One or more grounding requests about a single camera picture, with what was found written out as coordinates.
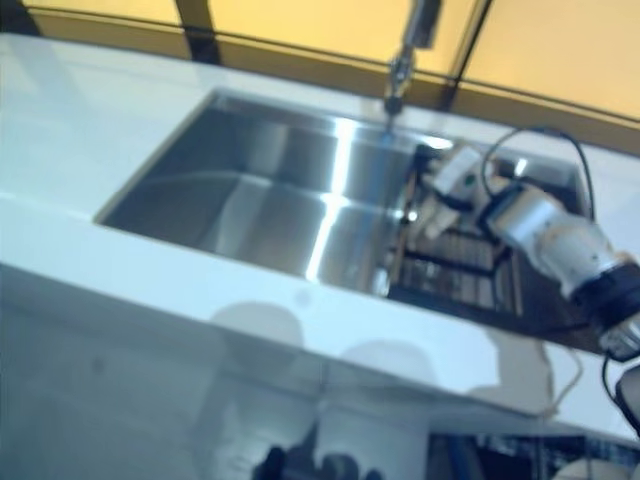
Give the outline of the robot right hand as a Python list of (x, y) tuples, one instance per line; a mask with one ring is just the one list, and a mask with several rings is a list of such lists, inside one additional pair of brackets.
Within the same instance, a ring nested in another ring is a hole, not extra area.
[(436, 199), (455, 211), (474, 211), (487, 197), (480, 193), (482, 160), (483, 152), (468, 143), (445, 152), (428, 181)]

